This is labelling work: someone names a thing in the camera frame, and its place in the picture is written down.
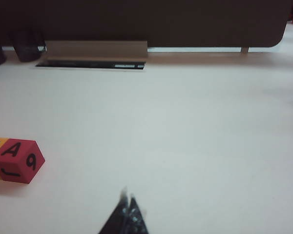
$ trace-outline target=dark wall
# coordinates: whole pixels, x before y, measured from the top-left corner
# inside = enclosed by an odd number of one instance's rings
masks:
[[[0,40],[25,26],[45,39],[147,40],[149,46],[269,47],[293,0],[0,0]]]

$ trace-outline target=number 9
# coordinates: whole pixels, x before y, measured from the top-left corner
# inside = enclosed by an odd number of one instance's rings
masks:
[[[26,165],[28,167],[33,167],[33,171],[36,168],[36,156],[34,154],[30,154],[26,159]]]

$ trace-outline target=white table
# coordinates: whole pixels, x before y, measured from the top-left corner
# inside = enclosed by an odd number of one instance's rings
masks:
[[[272,53],[151,53],[143,71],[0,66],[0,234],[96,234],[122,188],[150,234],[293,234],[293,25]]]

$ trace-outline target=metal leg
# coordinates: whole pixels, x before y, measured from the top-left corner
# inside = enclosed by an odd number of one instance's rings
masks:
[[[249,47],[241,47],[241,53],[247,54],[249,52]]]

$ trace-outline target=black cup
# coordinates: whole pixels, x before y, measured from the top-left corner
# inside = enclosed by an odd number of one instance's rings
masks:
[[[21,62],[31,62],[41,57],[42,51],[38,46],[44,46],[45,43],[40,32],[33,29],[22,29],[9,33],[16,54]]]

